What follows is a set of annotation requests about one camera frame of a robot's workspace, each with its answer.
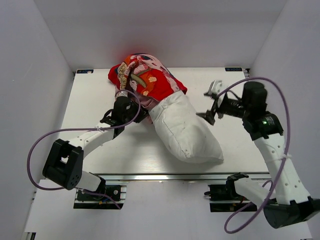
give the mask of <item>crumpled red garment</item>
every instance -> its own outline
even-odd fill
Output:
[[[186,94],[188,90],[156,57],[145,53],[126,57],[110,69],[108,78],[119,90],[134,90],[157,102],[177,91]]]

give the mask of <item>black label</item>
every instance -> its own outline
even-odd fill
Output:
[[[93,74],[94,70],[93,69],[83,69],[83,70],[77,70],[77,74]]]
[[[242,72],[241,67],[225,67],[226,72]]]

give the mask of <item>robotic arm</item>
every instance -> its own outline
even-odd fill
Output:
[[[122,133],[124,126],[112,127],[128,123],[137,114],[138,109],[136,102],[126,96],[119,96],[113,109],[108,110],[97,124],[99,131],[87,131],[70,140],[56,140],[45,162],[43,176],[67,190],[79,188],[104,194],[106,181],[93,173],[83,171],[84,158],[97,147]],[[141,122],[147,115],[148,111],[141,107],[134,122]]]
[[[259,82],[244,84],[242,98],[228,98],[228,94],[219,95],[228,86],[221,80],[212,82],[205,96],[214,99],[211,110],[197,113],[208,123],[214,125],[215,115],[221,119],[224,114],[242,119],[245,130],[260,150],[272,180],[275,179],[285,157],[285,165],[275,193],[263,208],[264,215],[273,228],[280,228],[307,221],[320,212],[320,199],[312,199],[302,184],[289,156],[284,156],[285,138],[283,128],[276,115],[266,111],[267,90]],[[265,201],[269,191],[246,174],[229,176],[226,189],[233,198],[244,196],[258,207]]]

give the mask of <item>gray wall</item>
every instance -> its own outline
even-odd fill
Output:
[[[0,1],[0,239],[21,239],[34,187],[33,142],[59,127],[72,72],[32,0]],[[50,141],[32,158],[39,180]]]
[[[286,0],[35,0],[73,70],[147,52],[167,67],[250,67]]]
[[[320,198],[320,1],[288,0],[255,60],[252,73],[279,83],[291,117],[290,154],[314,198]],[[269,88],[269,108],[285,122],[281,99]],[[320,239],[320,215],[308,222]]]

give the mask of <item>white cloth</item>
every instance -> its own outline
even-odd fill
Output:
[[[149,111],[155,131],[166,148],[187,163],[223,161],[217,139],[182,91],[163,99]]]

